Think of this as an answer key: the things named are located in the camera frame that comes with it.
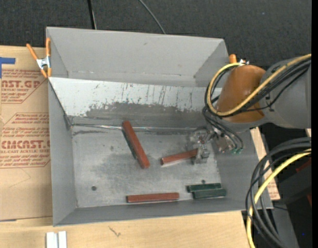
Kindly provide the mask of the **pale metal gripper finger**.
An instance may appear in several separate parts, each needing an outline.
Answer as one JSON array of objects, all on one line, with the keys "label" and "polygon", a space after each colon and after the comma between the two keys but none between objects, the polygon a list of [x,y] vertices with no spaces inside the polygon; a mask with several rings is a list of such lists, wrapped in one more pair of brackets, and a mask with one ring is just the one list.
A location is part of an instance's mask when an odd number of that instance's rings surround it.
[{"label": "pale metal gripper finger", "polygon": [[203,164],[207,162],[207,159],[209,157],[209,150],[204,148],[198,148],[197,153],[195,155],[195,158],[193,160],[193,164]]},{"label": "pale metal gripper finger", "polygon": [[198,136],[189,136],[187,138],[186,148],[188,151],[198,149],[202,145],[202,140]]}]

